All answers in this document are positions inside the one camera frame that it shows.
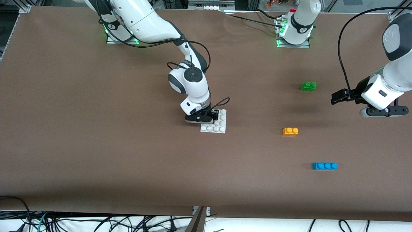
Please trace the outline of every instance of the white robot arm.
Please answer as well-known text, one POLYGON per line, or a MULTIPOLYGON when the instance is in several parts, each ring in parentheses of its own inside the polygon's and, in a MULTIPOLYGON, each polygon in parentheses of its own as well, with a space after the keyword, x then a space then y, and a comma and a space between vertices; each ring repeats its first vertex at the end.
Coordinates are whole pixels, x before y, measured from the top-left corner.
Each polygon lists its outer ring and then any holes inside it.
POLYGON ((310 36, 321 8, 319 0, 301 0, 295 12, 282 16, 284 28, 279 29, 279 36, 292 45, 302 44, 310 36))
POLYGON ((206 60, 173 23, 162 19, 147 0, 85 0, 100 13, 103 24, 114 40, 135 36, 144 43, 169 40, 185 58, 169 73, 171 87, 187 98, 180 104, 187 122, 213 123, 218 112, 211 109, 211 96, 204 72, 206 60))
POLYGON ((402 14, 393 20, 382 35, 382 45, 390 60, 383 68, 361 80, 355 89, 342 89, 332 94, 332 104, 355 100, 367 104, 360 114, 364 117, 401 116, 409 112, 398 106, 397 99, 412 90, 412 14, 402 14))

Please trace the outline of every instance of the brown tabletop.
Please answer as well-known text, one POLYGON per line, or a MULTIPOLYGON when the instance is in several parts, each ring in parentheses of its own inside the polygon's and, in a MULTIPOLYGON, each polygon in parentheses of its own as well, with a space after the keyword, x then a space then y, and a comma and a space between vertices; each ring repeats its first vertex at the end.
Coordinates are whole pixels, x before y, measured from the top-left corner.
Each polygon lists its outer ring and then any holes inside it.
MULTIPOLYGON (((320 14, 311 48, 290 49, 276 48, 270 26, 218 11, 158 13, 210 50, 212 102, 231 98, 220 107, 226 134, 184 121, 185 96, 167 81, 166 63, 183 58, 173 44, 107 45, 90 9, 33 7, 0 64, 0 194, 42 211, 188 215, 208 205, 225 217, 412 219, 411 115, 362 118, 363 106, 330 104, 345 88, 336 45, 353 15, 320 14), (316 90, 300 91, 305 81, 316 90), (284 127, 299 135, 282 137, 284 127)), ((344 33, 353 87, 388 62, 387 25, 365 15, 344 33)), ((400 103, 412 106, 412 94, 400 103)))

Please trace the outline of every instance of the white lego brick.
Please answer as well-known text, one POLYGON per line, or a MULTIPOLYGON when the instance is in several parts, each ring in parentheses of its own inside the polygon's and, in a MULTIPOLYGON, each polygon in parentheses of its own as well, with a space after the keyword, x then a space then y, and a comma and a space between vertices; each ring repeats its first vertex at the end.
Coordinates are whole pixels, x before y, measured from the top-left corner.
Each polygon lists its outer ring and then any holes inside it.
POLYGON ((226 133, 226 110, 219 109, 219 118, 213 124, 200 124, 200 132, 226 133))

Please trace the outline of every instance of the orange lego brick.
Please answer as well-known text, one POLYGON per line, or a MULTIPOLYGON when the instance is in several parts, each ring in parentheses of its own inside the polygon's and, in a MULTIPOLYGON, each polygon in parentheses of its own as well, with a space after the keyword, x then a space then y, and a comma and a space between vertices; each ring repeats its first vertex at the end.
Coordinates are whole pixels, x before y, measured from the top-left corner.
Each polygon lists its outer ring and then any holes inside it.
POLYGON ((286 128, 283 128, 282 130, 283 135, 297 135, 298 132, 299 130, 296 127, 295 128, 286 127, 286 128))

